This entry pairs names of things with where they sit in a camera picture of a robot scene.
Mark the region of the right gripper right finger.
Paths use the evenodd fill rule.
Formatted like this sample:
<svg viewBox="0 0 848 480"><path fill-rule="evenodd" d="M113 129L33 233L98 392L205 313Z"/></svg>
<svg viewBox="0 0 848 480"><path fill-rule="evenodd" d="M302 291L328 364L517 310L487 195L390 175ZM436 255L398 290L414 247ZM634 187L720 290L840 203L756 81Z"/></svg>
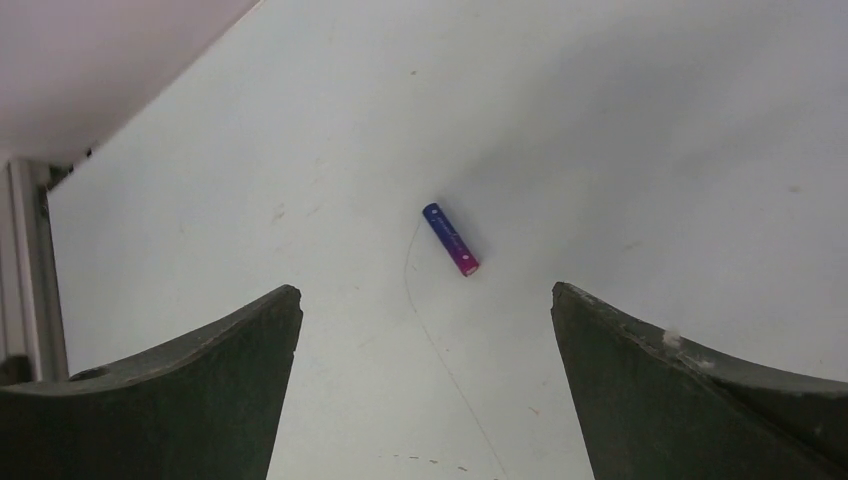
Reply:
<svg viewBox="0 0 848 480"><path fill-rule="evenodd" d="M705 347L559 282L551 316L598 479L843 479L847 386Z"/></svg>

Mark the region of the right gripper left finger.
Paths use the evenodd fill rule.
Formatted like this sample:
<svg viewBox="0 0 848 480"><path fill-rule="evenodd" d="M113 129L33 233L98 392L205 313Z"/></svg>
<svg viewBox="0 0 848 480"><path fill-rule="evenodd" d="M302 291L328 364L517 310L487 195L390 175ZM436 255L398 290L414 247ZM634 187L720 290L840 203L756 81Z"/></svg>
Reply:
<svg viewBox="0 0 848 480"><path fill-rule="evenodd" d="M65 381L1 390L5 479L263 479L303 313L284 285Z"/></svg>

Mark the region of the blue battery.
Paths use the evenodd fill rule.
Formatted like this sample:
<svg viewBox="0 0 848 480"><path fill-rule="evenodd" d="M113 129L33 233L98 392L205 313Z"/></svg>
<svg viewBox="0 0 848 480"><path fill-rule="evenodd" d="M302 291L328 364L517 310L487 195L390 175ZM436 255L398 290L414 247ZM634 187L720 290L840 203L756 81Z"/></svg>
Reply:
<svg viewBox="0 0 848 480"><path fill-rule="evenodd" d="M463 238L451 223L438 203L430 203L422 209L422 216L441 242L451 260L464 277L475 273L480 263Z"/></svg>

